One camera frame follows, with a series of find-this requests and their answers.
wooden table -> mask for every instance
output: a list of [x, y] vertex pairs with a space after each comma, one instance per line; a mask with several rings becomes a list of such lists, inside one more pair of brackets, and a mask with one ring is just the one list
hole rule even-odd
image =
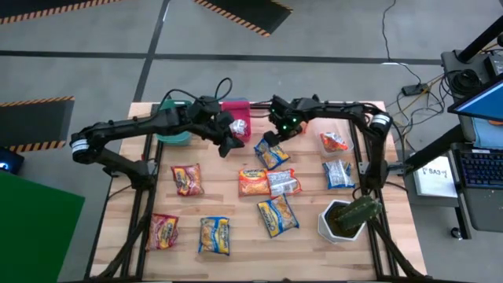
[[[382, 102], [373, 103], [384, 107]], [[151, 103], [133, 103], [129, 117], [147, 116], [151, 106]], [[327, 121], [313, 122], [327, 126]], [[347, 129], [348, 125], [345, 120], [332, 119], [329, 123], [335, 123], [343, 129]], [[281, 280], [287, 277], [292, 280], [320, 281], [376, 278], [366, 228], [356, 241], [339, 244], [329, 243], [317, 232], [318, 214], [325, 210], [331, 200], [352, 198], [351, 189], [326, 189], [325, 173], [321, 166], [326, 159], [319, 154], [311, 123], [306, 134], [281, 143], [281, 147], [292, 158], [279, 168], [294, 168], [303, 188], [303, 192], [288, 197], [300, 228], [271, 239], [256, 207], [258, 202], [266, 200], [268, 196], [238, 197], [238, 171], [242, 168], [263, 167], [254, 154], [253, 146], [265, 131], [273, 128], [267, 118], [253, 119], [251, 141], [243, 149], [233, 149], [225, 159], [218, 156], [216, 146], [199, 137], [193, 137], [192, 144], [188, 147], [164, 146], [154, 212], [180, 216], [179, 236], [173, 248], [147, 253], [143, 277], [145, 280], [250, 281]], [[125, 139], [120, 153], [129, 159], [138, 160], [144, 143], [145, 136]], [[363, 144], [361, 149], [365, 159]], [[350, 161], [353, 165], [355, 163], [353, 154], [343, 155], [341, 159]], [[391, 135], [387, 139], [386, 160], [397, 160]], [[205, 194], [200, 197], [178, 196], [170, 166], [196, 163], [200, 164]], [[358, 182], [354, 166], [352, 175]], [[388, 180], [403, 185], [403, 180], [399, 177], [392, 176]], [[112, 183], [111, 193], [128, 184], [126, 178], [116, 179]], [[385, 186], [383, 195], [391, 236], [406, 258], [425, 274], [406, 192], [394, 186]], [[134, 191], [128, 189], [108, 202], [92, 275], [103, 271], [125, 242], [133, 199]], [[209, 215], [230, 218], [230, 256], [197, 253], [200, 218]], [[136, 266], [135, 252], [138, 251], [138, 246], [139, 241], [133, 252], [131, 266]], [[385, 274], [389, 274], [384, 244], [380, 240], [379, 249]]]

potted plant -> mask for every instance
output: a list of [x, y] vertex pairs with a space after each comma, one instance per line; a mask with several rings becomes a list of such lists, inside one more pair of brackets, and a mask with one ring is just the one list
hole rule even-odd
[[354, 241], [363, 230], [365, 222], [376, 217], [383, 205], [370, 196], [353, 202], [332, 200], [318, 216], [318, 232], [332, 243]]

concrete floor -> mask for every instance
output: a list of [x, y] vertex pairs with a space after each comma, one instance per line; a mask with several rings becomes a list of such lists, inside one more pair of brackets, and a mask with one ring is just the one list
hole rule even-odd
[[[188, 0], [171, 0], [157, 53], [296, 55], [384, 58], [380, 22], [392, 0], [281, 0], [294, 13], [263, 39]], [[0, 50], [146, 53], [163, 0], [125, 0], [71, 13], [0, 26]], [[438, 60], [444, 50], [464, 48], [503, 12], [498, 0], [400, 0], [387, 15], [392, 57]], [[75, 95], [71, 132], [97, 121], [126, 116], [144, 60], [0, 57], [0, 102]], [[424, 81], [438, 65], [411, 65]], [[159, 101], [170, 88], [212, 94], [226, 76], [232, 95], [261, 101], [318, 94], [337, 101], [392, 102], [403, 85], [416, 82], [403, 67], [234, 61], [153, 61], [143, 101]], [[411, 99], [403, 99], [403, 104]], [[396, 107], [389, 108], [396, 112]], [[457, 123], [443, 114], [414, 127], [409, 140], [425, 147]], [[119, 143], [108, 145], [119, 149]], [[110, 178], [99, 166], [72, 161], [69, 148], [26, 153], [22, 175], [86, 198], [60, 281], [83, 277]], [[412, 205], [428, 273], [441, 279], [497, 282], [503, 234], [475, 232], [456, 241], [452, 208]]]

green plant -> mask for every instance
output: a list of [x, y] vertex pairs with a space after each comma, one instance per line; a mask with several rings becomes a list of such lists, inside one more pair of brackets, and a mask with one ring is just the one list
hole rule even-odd
[[382, 209], [383, 205], [371, 196], [361, 196], [337, 212], [335, 223], [342, 231], [349, 231], [376, 217]]

pink box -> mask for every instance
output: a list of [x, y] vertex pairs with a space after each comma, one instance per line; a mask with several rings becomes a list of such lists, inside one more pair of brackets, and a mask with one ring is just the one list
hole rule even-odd
[[250, 119], [250, 102], [249, 101], [224, 101], [222, 103], [222, 111], [229, 111], [234, 119], [242, 119], [246, 122], [246, 132], [240, 140], [249, 142], [252, 135], [252, 121]]

